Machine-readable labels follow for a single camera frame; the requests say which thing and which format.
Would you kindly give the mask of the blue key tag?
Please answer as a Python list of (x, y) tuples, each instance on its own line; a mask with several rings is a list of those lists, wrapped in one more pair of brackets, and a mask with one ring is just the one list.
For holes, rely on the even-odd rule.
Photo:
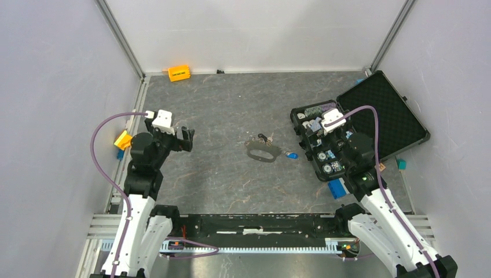
[(294, 152), (286, 152), (285, 153), (286, 157), (290, 158), (290, 159), (298, 159), (299, 155), (297, 153), (294, 153)]

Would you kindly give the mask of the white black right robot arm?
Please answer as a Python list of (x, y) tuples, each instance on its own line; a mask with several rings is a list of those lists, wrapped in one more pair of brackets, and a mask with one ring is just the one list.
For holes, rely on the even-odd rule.
[(357, 200), (336, 210), (336, 232), (364, 242), (393, 277), (456, 277), (456, 261), (427, 242), (384, 183), (373, 139), (362, 133), (347, 136), (339, 129), (322, 143), (326, 150), (316, 161), (332, 196), (352, 194)]

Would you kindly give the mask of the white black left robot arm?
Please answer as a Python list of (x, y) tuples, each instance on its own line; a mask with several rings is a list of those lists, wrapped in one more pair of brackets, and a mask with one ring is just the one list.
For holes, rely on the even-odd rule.
[(166, 127), (146, 119), (147, 132), (130, 140), (131, 160), (124, 187), (123, 211), (109, 255), (96, 277), (149, 277), (167, 236), (182, 228), (178, 208), (157, 205), (163, 181), (161, 168), (171, 152), (190, 152), (195, 131), (181, 128), (178, 138)]

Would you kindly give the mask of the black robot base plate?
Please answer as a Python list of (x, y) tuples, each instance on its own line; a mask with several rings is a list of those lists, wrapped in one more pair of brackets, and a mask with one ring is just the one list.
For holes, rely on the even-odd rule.
[(324, 247), (326, 240), (358, 243), (334, 214), (188, 214), (172, 236), (224, 249)]

